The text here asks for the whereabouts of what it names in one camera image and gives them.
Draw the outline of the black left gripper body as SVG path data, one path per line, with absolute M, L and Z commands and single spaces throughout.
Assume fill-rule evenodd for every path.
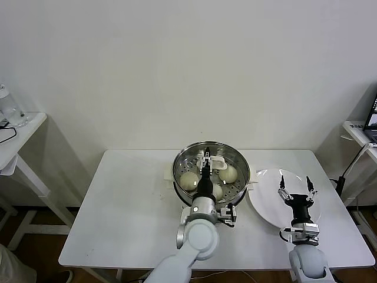
M 209 175 L 202 174 L 197 185 L 197 194 L 200 196 L 210 196 L 213 194 L 213 183 Z

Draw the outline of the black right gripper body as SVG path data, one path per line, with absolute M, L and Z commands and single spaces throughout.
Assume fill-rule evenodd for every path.
M 291 207 L 293 213 L 292 225 L 299 223 L 313 223 L 309 214 L 309 208 L 314 201 L 308 195 L 292 194 L 291 198 L 286 200 L 286 204 Z

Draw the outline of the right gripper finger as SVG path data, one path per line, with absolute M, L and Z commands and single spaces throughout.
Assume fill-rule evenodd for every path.
M 306 182 L 307 182 L 307 189 L 308 189 L 308 196 L 306 198 L 307 203 L 314 203 L 314 197 L 318 193 L 317 190 L 314 188 L 313 182 L 310 180 L 310 178 L 307 176 L 306 177 Z
M 285 204 L 291 203 L 293 201 L 293 196 L 285 188 L 285 180 L 283 175 L 281 175 L 279 189 L 277 192 L 279 196 L 284 200 Z

